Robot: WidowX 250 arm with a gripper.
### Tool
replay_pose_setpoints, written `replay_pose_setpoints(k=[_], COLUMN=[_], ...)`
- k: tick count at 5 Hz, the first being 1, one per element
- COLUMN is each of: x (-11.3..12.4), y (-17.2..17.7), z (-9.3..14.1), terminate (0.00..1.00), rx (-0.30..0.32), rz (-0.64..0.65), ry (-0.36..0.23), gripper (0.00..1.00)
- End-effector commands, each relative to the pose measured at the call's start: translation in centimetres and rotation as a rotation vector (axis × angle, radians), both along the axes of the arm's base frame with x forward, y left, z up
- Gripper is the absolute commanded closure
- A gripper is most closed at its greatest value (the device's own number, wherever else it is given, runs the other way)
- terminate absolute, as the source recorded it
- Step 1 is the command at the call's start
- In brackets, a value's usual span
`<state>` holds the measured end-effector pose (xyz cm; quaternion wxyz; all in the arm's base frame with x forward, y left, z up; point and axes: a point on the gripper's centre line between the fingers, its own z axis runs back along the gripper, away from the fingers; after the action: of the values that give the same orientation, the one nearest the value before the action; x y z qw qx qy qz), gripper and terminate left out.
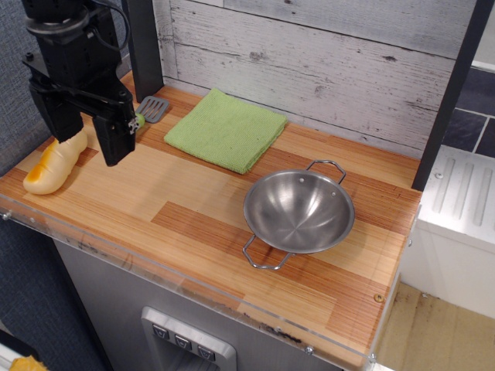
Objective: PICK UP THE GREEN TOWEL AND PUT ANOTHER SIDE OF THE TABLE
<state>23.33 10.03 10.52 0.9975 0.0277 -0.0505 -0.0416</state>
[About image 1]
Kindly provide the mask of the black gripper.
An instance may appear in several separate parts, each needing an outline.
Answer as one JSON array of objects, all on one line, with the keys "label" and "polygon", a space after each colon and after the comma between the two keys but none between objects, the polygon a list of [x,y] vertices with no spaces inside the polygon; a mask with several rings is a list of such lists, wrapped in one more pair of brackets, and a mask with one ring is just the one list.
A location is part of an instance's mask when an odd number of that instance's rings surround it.
[{"label": "black gripper", "polygon": [[121,50],[111,9],[28,9],[26,29],[39,53],[26,54],[30,93],[49,131],[64,142],[93,118],[107,166],[135,150],[131,93],[117,77]]}]

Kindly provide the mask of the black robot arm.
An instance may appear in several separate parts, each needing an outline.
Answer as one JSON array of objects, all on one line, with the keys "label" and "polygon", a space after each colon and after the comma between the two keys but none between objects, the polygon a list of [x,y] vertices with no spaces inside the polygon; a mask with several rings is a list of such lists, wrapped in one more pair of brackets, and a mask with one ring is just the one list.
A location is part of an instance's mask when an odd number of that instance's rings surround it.
[{"label": "black robot arm", "polygon": [[24,1],[26,29],[38,53],[28,53],[32,99],[60,142],[78,134],[91,116],[107,165],[135,149],[133,97],[117,76],[121,50],[109,1]]}]

